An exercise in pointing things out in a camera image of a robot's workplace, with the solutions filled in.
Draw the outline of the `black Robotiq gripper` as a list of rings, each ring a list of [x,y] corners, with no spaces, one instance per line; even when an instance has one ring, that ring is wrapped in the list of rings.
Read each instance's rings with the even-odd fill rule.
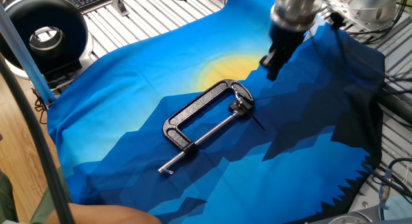
[[[303,42],[306,31],[296,32],[272,23],[269,36],[272,45],[269,54],[259,61],[259,64],[268,70],[267,79],[275,81],[280,69],[288,62],[296,48]]]

